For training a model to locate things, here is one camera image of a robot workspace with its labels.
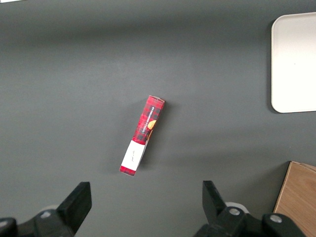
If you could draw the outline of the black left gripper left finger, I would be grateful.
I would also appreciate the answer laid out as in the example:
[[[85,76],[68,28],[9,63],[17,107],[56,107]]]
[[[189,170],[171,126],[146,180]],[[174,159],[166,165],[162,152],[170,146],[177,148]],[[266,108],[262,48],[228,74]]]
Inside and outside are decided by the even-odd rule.
[[[35,217],[36,237],[73,237],[92,207],[89,182],[80,182],[56,209]]]

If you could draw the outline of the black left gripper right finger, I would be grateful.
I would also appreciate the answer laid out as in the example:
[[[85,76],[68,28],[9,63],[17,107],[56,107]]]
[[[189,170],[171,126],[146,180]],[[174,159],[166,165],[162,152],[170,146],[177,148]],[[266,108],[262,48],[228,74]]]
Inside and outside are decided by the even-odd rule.
[[[212,181],[202,183],[202,207],[208,223],[196,232],[196,237],[241,236],[246,227],[246,213],[227,206]]]

